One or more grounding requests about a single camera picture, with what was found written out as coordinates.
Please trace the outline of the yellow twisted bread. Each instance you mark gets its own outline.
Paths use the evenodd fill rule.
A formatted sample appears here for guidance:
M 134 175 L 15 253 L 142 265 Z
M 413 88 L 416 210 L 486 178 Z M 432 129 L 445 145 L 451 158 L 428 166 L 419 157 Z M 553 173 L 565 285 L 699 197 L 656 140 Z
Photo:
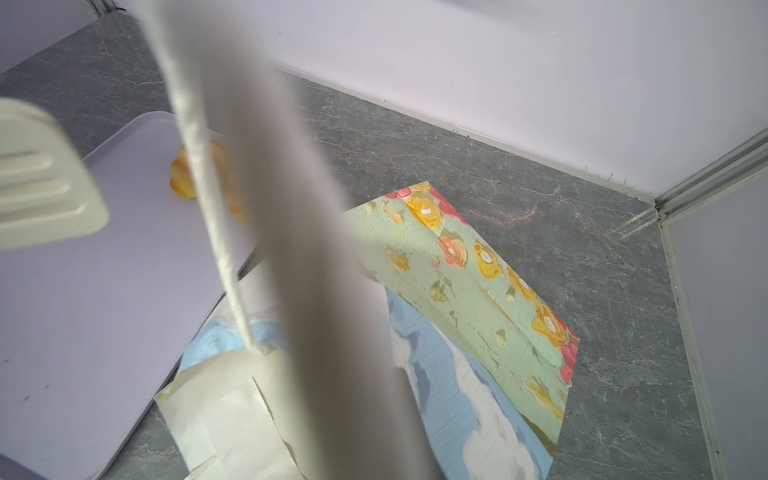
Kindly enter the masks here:
M 245 222 L 248 215 L 242 205 L 237 181 L 229 168 L 228 153 L 224 145 L 216 140 L 211 141 L 211 149 L 220 190 L 226 206 L 233 218 Z M 179 148 L 177 158 L 170 165 L 169 184 L 177 196 L 185 199 L 197 198 L 185 145 Z

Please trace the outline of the white kitchen tongs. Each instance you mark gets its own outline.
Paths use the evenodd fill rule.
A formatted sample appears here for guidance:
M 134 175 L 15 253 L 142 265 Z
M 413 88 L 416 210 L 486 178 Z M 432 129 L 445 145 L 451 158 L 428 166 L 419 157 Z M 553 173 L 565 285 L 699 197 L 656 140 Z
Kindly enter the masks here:
M 69 136 L 42 108 L 1 99 L 1 249 L 91 235 L 107 204 Z

